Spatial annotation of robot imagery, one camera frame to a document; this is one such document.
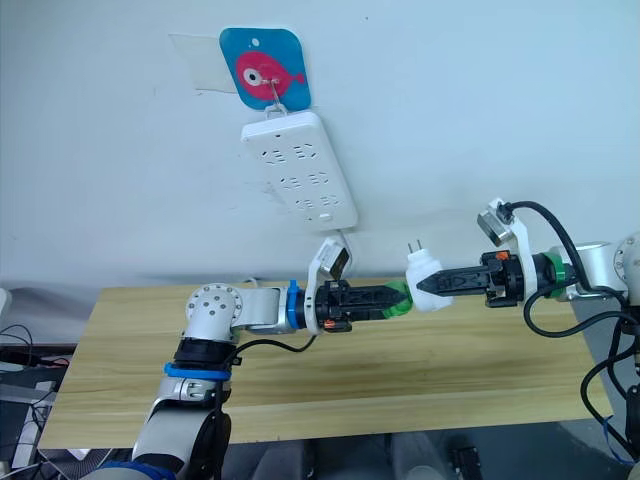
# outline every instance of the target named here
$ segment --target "power plug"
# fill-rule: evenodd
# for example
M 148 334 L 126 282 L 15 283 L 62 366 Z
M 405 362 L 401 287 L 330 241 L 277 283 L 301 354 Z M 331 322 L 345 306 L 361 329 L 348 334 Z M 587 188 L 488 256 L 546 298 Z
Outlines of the power plug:
M 425 278 L 442 270 L 442 264 L 433 258 L 426 248 L 421 248 L 407 256 L 407 283 L 413 297 L 413 303 L 421 312 L 435 312 L 453 303 L 453 297 L 440 297 L 419 290 L 417 284 Z

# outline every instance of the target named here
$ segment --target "wooden table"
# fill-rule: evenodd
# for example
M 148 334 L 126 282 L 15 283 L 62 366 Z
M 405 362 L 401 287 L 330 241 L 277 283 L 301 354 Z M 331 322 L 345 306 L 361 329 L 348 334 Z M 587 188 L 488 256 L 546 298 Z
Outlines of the wooden table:
M 358 284 L 384 283 L 363 279 Z M 129 447 L 186 321 L 194 286 L 103 290 L 49 418 L 41 448 Z M 589 417 L 579 384 L 593 360 L 581 335 L 546 339 L 518 308 L 459 298 L 436 313 L 359 322 L 302 354 L 249 349 L 225 404 L 231 441 L 429 430 Z M 538 302 L 549 329 L 575 323 L 569 305 Z M 245 334 L 242 340 L 256 338 Z M 279 337 L 302 345 L 306 333 Z M 611 412 L 600 379 L 590 389 Z

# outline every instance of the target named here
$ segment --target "white power strip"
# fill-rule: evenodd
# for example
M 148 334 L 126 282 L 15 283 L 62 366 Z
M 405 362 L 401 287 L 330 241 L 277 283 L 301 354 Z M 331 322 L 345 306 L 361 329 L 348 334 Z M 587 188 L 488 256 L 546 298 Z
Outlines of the white power strip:
M 357 223 L 349 188 L 315 113 L 245 125 L 241 140 L 305 228 L 334 230 Z

